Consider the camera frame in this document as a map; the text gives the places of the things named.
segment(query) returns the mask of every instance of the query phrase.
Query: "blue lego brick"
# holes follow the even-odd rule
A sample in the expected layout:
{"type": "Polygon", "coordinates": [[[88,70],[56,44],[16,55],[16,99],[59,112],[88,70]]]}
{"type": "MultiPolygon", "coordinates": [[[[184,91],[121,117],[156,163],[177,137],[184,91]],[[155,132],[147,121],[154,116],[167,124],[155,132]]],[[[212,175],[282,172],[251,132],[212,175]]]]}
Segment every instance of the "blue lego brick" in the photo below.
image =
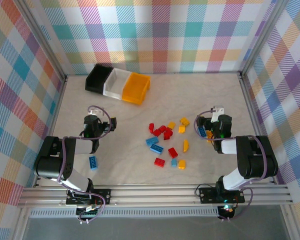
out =
{"type": "Polygon", "coordinates": [[[97,158],[95,156],[89,157],[90,169],[95,170],[98,168],[97,158]]]}
{"type": "Polygon", "coordinates": [[[174,168],[177,166],[177,159],[176,158],[172,158],[171,166],[174,167],[174,168]]]}
{"type": "Polygon", "coordinates": [[[147,140],[145,140],[145,143],[150,147],[152,144],[157,144],[159,142],[159,139],[157,136],[151,137],[147,140]]]}
{"type": "Polygon", "coordinates": [[[202,126],[198,127],[198,130],[199,130],[201,137],[207,137],[206,130],[202,126]]]}
{"type": "Polygon", "coordinates": [[[159,146],[157,144],[152,144],[150,147],[151,151],[154,151],[157,154],[162,154],[162,152],[164,151],[164,148],[162,146],[159,146]]]}

